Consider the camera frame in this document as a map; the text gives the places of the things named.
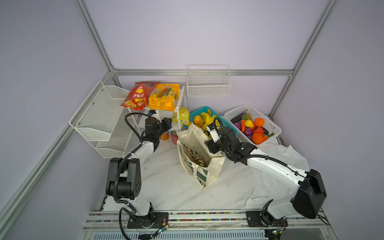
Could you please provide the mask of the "black yellow chips bag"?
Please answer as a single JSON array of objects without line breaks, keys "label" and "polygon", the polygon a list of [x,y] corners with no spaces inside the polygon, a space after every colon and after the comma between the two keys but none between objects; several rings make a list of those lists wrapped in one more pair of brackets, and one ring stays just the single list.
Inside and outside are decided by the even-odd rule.
[{"label": "black yellow chips bag", "polygon": [[206,167],[206,164],[204,162],[204,159],[200,156],[199,153],[197,153],[195,150],[187,147],[185,144],[183,144],[183,146],[186,148],[186,150],[188,151],[188,153],[191,155],[191,157],[193,158],[193,161],[198,164],[200,167]]}]

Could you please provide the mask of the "yellow snack packet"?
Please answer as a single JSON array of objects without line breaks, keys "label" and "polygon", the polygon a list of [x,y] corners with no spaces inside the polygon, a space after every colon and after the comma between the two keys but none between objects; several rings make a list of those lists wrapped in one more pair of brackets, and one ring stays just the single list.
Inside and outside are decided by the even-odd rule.
[{"label": "yellow snack packet", "polygon": [[181,107],[178,112],[174,112],[173,114],[173,122],[180,122],[182,125],[186,127],[190,126],[190,110],[185,107]]}]

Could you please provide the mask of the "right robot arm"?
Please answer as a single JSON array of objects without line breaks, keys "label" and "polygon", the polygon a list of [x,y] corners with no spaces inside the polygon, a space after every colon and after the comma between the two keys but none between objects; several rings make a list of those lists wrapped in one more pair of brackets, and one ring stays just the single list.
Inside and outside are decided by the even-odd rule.
[{"label": "right robot arm", "polygon": [[205,141],[210,153],[223,152],[234,163],[260,170],[277,179],[293,193],[278,200],[269,200],[259,211],[259,223],[272,226],[284,217],[300,214],[307,219],[319,217],[319,210],[327,197],[321,174],[305,171],[275,159],[256,146],[240,142],[233,129],[223,126],[215,117],[207,126],[212,139]]}]

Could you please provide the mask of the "beige canvas tote bag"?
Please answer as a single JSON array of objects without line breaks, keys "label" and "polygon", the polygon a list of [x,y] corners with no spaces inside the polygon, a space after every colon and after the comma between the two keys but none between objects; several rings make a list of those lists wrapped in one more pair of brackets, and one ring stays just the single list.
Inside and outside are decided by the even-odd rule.
[{"label": "beige canvas tote bag", "polygon": [[196,180],[202,191],[205,191],[220,178],[225,157],[209,151],[205,145],[209,137],[194,124],[187,130],[177,132],[177,135],[180,163],[184,171]]}]

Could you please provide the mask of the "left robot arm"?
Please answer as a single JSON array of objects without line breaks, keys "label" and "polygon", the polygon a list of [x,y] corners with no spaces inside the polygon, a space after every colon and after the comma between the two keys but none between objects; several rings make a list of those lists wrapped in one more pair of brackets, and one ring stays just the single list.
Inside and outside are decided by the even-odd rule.
[{"label": "left robot arm", "polygon": [[[128,118],[143,116],[145,130],[138,133]],[[160,136],[172,128],[172,119],[160,119],[157,114],[129,113],[124,117],[128,127],[138,137],[138,145],[122,158],[113,158],[109,163],[106,182],[106,195],[113,197],[115,203],[123,204],[123,209],[136,217],[152,214],[153,206],[140,196],[142,188],[141,161],[152,155],[160,144]]]}]

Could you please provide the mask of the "white plastic bag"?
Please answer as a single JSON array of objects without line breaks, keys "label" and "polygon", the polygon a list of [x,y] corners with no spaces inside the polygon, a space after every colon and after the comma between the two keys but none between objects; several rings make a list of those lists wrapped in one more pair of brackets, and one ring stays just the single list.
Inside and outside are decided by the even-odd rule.
[{"label": "white plastic bag", "polygon": [[[292,146],[266,143],[259,147],[267,155],[278,159],[294,168],[309,171],[307,159],[298,153]],[[254,191],[248,198],[246,206],[251,209],[261,209],[265,203],[271,199],[279,200],[293,193],[281,181],[269,176],[268,174],[253,168],[256,176]]]}]

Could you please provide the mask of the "orange toy carrot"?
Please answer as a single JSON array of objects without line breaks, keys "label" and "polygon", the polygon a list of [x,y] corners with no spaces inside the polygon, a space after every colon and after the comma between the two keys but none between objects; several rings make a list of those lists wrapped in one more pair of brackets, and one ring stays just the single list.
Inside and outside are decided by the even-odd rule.
[{"label": "orange toy carrot", "polygon": [[244,132],[246,130],[246,125],[245,125],[246,120],[241,120],[241,131]]}]

